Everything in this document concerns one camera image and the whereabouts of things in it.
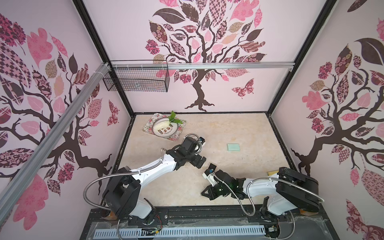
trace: pink floral tray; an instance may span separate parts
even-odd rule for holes
[[[152,131],[152,126],[153,124],[160,118],[167,118],[169,115],[163,115],[163,114],[160,114],[160,113],[155,113],[152,115],[151,119],[147,122],[147,124],[145,124],[145,126],[143,127],[143,132],[146,132],[146,133],[150,133],[152,135],[154,135],[153,131]],[[184,127],[185,127],[185,124],[187,123],[185,120],[182,120],[180,118],[176,118],[176,119],[179,119],[183,122],[183,124],[179,124],[179,127],[177,129],[177,131],[169,136],[169,137],[164,137],[168,140],[171,140],[171,141],[177,141],[180,137],[180,134],[181,132],[183,131]]]

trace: black wire basket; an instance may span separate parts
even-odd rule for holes
[[[103,81],[108,91],[121,88],[123,91],[168,92],[168,63],[116,65],[104,76]]]

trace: brown leaf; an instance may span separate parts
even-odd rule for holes
[[[375,127],[361,127],[356,130],[356,137],[362,137],[370,133]]]

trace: pink wall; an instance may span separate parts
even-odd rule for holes
[[[86,1],[86,4],[111,59],[151,60],[160,57],[171,64],[172,58],[175,58],[174,63],[208,63],[207,56],[210,54],[213,56],[212,62],[223,62],[226,58],[226,61],[235,62],[242,56],[252,54],[259,55],[246,60],[293,61],[324,2],[92,0]],[[167,14],[167,11],[179,17]],[[106,12],[113,13],[108,15],[108,21],[105,21]],[[197,28],[200,23],[206,23],[207,19],[212,23],[212,32],[219,39],[212,38],[209,28],[193,31],[190,27],[190,32],[183,28]],[[157,28],[156,24],[160,28],[157,34],[166,35],[161,41],[152,34]],[[250,24],[250,28],[242,34],[247,24]],[[258,31],[257,38],[252,38]],[[190,76],[190,80],[186,78],[184,81],[175,78],[172,71],[167,93],[130,91],[127,96],[136,112],[266,111],[286,75],[286,69],[247,69],[237,76],[221,69],[216,71],[199,71],[195,79],[193,70],[180,72],[179,76]],[[215,80],[206,80],[208,73],[213,74]],[[246,88],[247,83],[254,89]]]
[[[356,3],[339,2],[272,116],[340,239],[382,239],[384,2]]]
[[[101,60],[71,1],[16,0],[0,9],[3,190]],[[15,205],[0,238],[78,239],[91,208],[84,187],[109,173],[128,122],[118,94],[101,82]],[[97,186],[88,195],[101,199]]]

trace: plate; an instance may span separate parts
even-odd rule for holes
[[[174,122],[171,122],[169,124],[169,126],[167,127],[164,127],[160,130],[154,130],[153,127],[155,126],[155,124],[159,123],[159,122],[163,122],[163,121],[167,121],[169,120],[168,118],[160,118],[158,119],[153,125],[152,125],[152,131],[153,133],[158,136],[158,137],[169,137],[173,134],[175,134],[175,132],[177,131],[177,128],[179,127],[179,125],[177,123],[174,123]]]

